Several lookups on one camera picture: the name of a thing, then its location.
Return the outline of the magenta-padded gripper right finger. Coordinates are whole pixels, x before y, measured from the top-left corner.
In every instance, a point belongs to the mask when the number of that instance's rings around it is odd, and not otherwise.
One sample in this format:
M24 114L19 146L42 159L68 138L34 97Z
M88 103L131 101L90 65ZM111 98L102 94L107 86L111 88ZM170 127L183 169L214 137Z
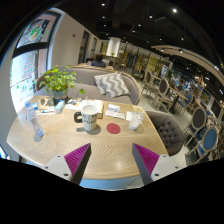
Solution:
M138 144L132 145L132 154L144 185L148 185L182 169L167 154L158 155Z

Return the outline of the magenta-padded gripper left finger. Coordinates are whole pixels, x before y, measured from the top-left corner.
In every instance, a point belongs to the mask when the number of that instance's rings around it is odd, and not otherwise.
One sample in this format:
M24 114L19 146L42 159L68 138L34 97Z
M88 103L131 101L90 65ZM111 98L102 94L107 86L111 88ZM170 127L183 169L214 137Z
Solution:
M56 155L43 170L79 185L91 155L91 144L85 144L66 155Z

